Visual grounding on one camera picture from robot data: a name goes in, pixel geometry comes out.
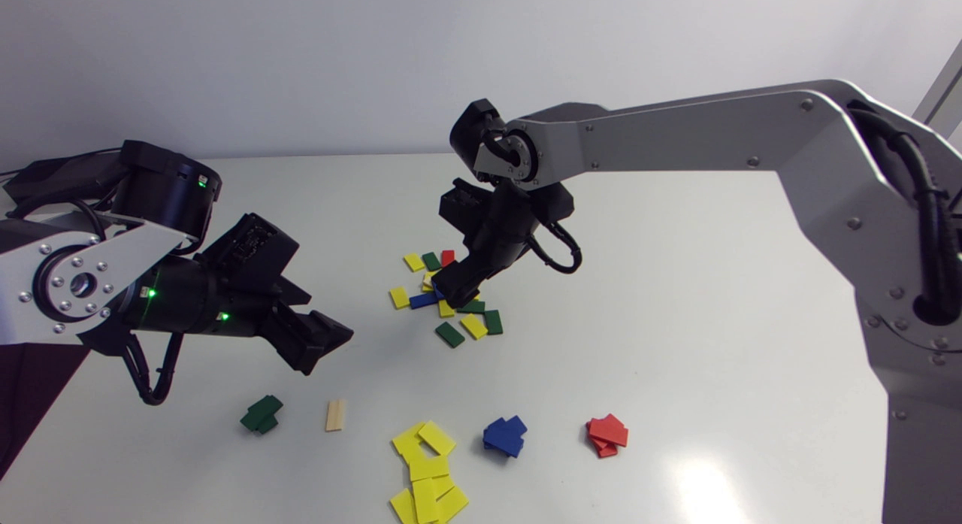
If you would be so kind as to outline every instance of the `black cable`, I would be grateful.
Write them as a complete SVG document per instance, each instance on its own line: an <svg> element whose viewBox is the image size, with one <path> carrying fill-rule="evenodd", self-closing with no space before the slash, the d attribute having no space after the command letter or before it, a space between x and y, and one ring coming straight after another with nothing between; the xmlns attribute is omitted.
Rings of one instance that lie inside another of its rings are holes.
<svg viewBox="0 0 962 524"><path fill-rule="evenodd" d="M528 246L534 251L535 256L538 256L540 260L544 261L544 264L551 267L556 271L560 271L562 274L574 274L574 271L578 270L581 266L581 247L578 247L578 243L575 242L574 237L568 234L567 230L560 223L550 223L550 225L545 226L551 234L553 234L558 240L560 240L565 246L571 251L571 266L564 266L557 263L554 259L547 254L544 249L538 244L538 240L532 235L528 237Z"/></svg>
<svg viewBox="0 0 962 524"><path fill-rule="evenodd" d="M159 376L157 386L154 386L154 388L150 388L150 372L147 367L147 359L144 357L144 350L141 349L141 343L135 338L131 338L127 343L127 349L122 356L123 361L127 366L127 371L130 372L131 379L134 381L134 386L137 387L138 394L141 395L141 400L145 404L164 404L164 400L171 391L174 366L177 364L182 343L182 332L171 333L171 339L168 340L168 352L164 355L164 365L157 369L161 376Z"/></svg>

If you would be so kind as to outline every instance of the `pile of blue blocks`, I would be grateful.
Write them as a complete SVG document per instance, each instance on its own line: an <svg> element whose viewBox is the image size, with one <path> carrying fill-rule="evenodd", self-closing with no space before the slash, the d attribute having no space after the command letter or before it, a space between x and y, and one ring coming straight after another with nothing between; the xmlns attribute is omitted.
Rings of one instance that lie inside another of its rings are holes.
<svg viewBox="0 0 962 524"><path fill-rule="evenodd" d="M528 432L528 427L522 419L515 415L507 421L504 417L494 421L484 429L484 448L498 450L505 455L518 458L518 454L525 447L522 434Z"/></svg>

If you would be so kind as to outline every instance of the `pile of red blocks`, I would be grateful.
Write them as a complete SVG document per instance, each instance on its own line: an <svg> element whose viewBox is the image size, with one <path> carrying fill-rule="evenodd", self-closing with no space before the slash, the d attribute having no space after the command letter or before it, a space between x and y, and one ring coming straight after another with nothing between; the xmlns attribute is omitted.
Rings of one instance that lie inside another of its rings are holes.
<svg viewBox="0 0 962 524"><path fill-rule="evenodd" d="M616 455L619 447L628 447L628 429L611 413L603 419L591 419L585 426L599 459Z"/></svg>

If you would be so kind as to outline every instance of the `table surface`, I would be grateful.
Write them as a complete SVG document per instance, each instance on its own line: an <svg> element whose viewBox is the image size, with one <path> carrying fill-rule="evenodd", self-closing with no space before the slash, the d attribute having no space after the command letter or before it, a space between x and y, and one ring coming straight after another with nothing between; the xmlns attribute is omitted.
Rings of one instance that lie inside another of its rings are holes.
<svg viewBox="0 0 962 524"><path fill-rule="evenodd" d="M522 258L482 286L505 335L451 350L436 308L395 311L388 289L416 290L406 253L464 254L437 216L466 177L454 155L207 163L225 183L207 242L264 216L301 244L285 275L356 335L310 377L260 339L189 335L161 407L92 353L0 482L0 522L396 522L389 439L428 419L458 442L470 506L454 522L880 520L885 394L851 285L776 175L571 179L582 269ZM158 366L165 340L141 341ZM280 424L252 435L238 419L264 394ZM346 428L326 434L331 398ZM609 412L629 445L599 460L584 422ZM515 414L520 458L484 451L483 429Z"/></svg>

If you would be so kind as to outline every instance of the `white wall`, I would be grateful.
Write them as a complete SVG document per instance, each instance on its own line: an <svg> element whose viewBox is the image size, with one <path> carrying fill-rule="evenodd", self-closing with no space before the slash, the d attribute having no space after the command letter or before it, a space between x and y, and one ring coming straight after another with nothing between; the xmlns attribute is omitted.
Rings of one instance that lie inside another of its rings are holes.
<svg viewBox="0 0 962 524"><path fill-rule="evenodd" d="M910 114L960 0L0 0L0 168L140 138L194 157L447 151L506 116L819 77Z"/></svg>

